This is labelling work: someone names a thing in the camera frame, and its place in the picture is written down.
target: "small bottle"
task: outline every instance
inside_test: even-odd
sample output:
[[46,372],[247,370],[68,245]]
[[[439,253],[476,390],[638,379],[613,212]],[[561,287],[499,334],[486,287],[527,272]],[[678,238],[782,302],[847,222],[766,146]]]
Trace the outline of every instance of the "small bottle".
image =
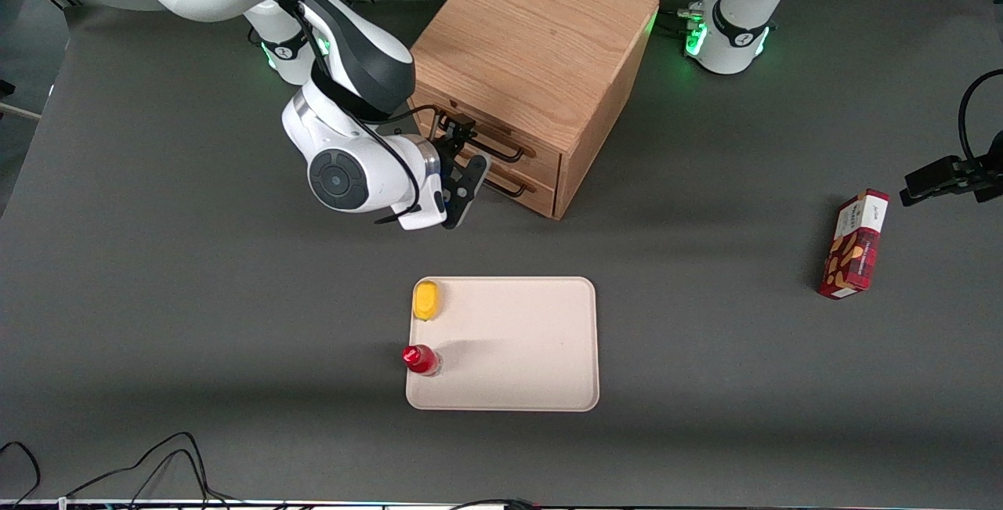
[[427,345],[408,345],[401,356],[408,370],[424,376],[432,376],[442,367],[442,357]]

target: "wooden drawer unit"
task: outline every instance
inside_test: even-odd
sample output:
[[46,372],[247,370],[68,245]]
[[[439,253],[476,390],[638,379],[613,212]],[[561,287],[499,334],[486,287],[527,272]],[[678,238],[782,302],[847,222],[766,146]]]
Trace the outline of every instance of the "wooden drawer unit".
[[[460,154],[456,157],[456,162],[465,166],[470,154],[469,152]],[[554,216],[554,189],[496,163],[491,164],[486,179],[496,186],[495,190],[500,191],[517,203],[544,216]]]
[[[514,157],[519,154],[520,150],[523,152],[522,157],[516,163],[492,159],[493,163],[518,171],[551,189],[557,186],[558,172],[561,169],[561,154],[556,149],[525,133],[499,125],[490,117],[483,116],[476,108],[471,108],[456,100],[449,100],[446,97],[430,95],[424,89],[416,89],[414,95],[411,96],[411,106],[416,107],[422,104],[434,104],[446,111],[462,112],[473,118],[477,121],[473,129],[477,133],[477,142],[503,156]],[[418,113],[416,121],[421,128],[422,134],[428,133],[434,117],[435,114],[431,110]]]
[[[411,47],[411,106],[466,114],[478,142],[522,149],[516,163],[492,158],[487,179],[525,185],[518,202],[560,219],[627,102],[657,11],[658,0],[447,0]],[[423,133],[432,116],[416,116]]]

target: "cardboard box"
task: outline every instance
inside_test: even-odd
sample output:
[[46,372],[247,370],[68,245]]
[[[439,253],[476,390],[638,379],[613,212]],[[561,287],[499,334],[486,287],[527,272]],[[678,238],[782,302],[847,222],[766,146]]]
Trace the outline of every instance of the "cardboard box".
[[868,189],[840,207],[818,293],[842,299],[871,287],[888,195]]

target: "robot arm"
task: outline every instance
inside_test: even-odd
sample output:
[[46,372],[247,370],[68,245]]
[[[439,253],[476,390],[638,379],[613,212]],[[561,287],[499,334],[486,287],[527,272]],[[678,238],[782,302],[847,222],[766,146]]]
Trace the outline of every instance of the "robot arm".
[[695,18],[686,54],[720,74],[745,70],[762,52],[767,22],[780,0],[701,0],[680,16]]
[[[307,183],[324,205],[361,213],[389,207],[405,229],[454,227],[486,175],[486,157],[471,160],[478,176],[440,176],[443,156],[420,137],[376,135],[414,89],[407,48],[341,0],[158,0],[198,21],[244,14],[264,40],[284,79],[301,84],[282,122],[307,162]],[[462,184],[465,199],[449,201]],[[443,195],[443,184],[446,185]]]

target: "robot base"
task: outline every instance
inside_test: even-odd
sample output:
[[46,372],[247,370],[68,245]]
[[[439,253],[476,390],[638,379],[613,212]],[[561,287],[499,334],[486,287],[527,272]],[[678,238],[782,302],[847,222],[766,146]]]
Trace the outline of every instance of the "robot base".
[[706,70],[721,75],[732,75],[744,71],[757,55],[762,53],[763,42],[769,34],[769,28],[763,30],[759,38],[750,37],[746,45],[735,47],[731,45],[724,32],[714,25],[712,20],[706,20],[703,15],[710,14],[719,0],[696,1],[689,6],[689,13],[699,18],[696,27],[686,36],[686,46],[683,53],[696,59]]

